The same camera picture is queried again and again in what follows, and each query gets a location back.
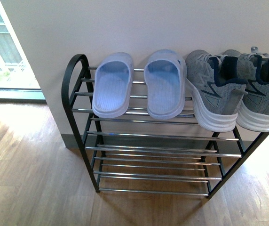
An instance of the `light blue slipper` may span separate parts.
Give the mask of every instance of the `light blue slipper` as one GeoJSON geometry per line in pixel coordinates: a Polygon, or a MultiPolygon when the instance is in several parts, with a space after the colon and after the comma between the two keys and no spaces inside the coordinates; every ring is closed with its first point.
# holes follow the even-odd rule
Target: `light blue slipper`
{"type": "Polygon", "coordinates": [[[184,59],[174,51],[163,49],[153,53],[144,69],[147,84],[149,115],[170,119],[180,114],[185,105],[184,59]]]}
{"type": "Polygon", "coordinates": [[[133,60],[127,53],[112,54],[101,62],[95,73],[92,106],[95,115],[115,118],[125,113],[133,74],[133,60]]]}

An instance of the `wall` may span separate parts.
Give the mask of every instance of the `wall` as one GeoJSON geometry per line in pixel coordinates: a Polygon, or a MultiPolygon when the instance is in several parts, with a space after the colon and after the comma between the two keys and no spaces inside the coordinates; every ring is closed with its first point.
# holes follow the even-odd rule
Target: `wall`
{"type": "MultiPolygon", "coordinates": [[[[249,52],[253,45],[269,52],[266,0],[1,2],[62,134],[71,134],[71,128],[61,104],[61,82],[77,53],[98,65],[107,55],[123,51],[133,57],[135,67],[143,68],[148,56],[161,48],[182,56],[196,49],[249,52]]],[[[77,118],[83,126],[85,120],[77,118]]]]}

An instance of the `wooden floor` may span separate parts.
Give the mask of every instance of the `wooden floor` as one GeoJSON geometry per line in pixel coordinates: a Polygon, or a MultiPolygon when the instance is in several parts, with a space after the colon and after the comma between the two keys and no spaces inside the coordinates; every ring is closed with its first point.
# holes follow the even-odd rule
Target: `wooden floor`
{"type": "Polygon", "coordinates": [[[269,137],[210,200],[95,193],[46,105],[0,104],[0,226],[269,226],[269,137]]]}

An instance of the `gray sneaker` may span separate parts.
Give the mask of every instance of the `gray sneaker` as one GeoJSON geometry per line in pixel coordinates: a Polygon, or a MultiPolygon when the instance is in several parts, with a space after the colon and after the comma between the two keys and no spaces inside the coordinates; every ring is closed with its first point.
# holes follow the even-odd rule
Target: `gray sneaker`
{"type": "Polygon", "coordinates": [[[237,58],[195,50],[185,61],[186,86],[198,123],[214,132],[233,130],[247,84],[237,77],[237,58]]]}
{"type": "Polygon", "coordinates": [[[229,49],[228,56],[238,57],[237,73],[248,81],[243,103],[239,110],[237,124],[249,130],[269,132],[269,55],[257,52],[252,47],[251,54],[241,54],[229,49]]]}

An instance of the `shoe rack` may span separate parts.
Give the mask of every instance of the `shoe rack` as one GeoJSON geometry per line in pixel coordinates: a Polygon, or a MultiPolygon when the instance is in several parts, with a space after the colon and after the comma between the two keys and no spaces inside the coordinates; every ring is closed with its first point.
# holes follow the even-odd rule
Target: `shoe rack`
{"type": "MultiPolygon", "coordinates": [[[[122,118],[115,119],[99,118],[91,107],[74,107],[77,98],[89,98],[92,104],[94,79],[91,70],[96,70],[96,67],[89,66],[85,55],[75,55],[67,65],[61,95],[65,113],[96,192],[182,194],[211,198],[269,135],[269,132],[259,133],[245,147],[237,128],[232,131],[233,138],[224,137],[224,133],[218,132],[208,137],[104,132],[103,123],[113,127],[116,123],[124,123],[127,128],[153,124],[164,126],[167,133],[169,126],[201,127],[192,122],[193,109],[183,111],[176,117],[177,121],[159,121],[148,116],[145,106],[129,107],[122,118]],[[69,92],[71,77],[76,76],[74,68],[80,63],[81,72],[77,78],[72,78],[76,82],[69,92]],[[87,92],[81,92],[81,86],[86,86],[87,92]],[[87,120],[83,133],[79,131],[74,115],[76,113],[82,113],[83,119],[87,120]],[[175,146],[178,143],[199,146],[175,146]],[[223,147],[235,147],[235,150],[224,152],[221,143],[226,144],[223,147]]],[[[134,72],[143,78],[143,69],[135,69],[134,72]]],[[[136,85],[146,84],[134,80],[133,88],[136,85]]],[[[130,98],[140,101],[147,96],[131,95],[130,98]]],[[[191,97],[187,97],[186,102],[190,101],[191,97]]]]}

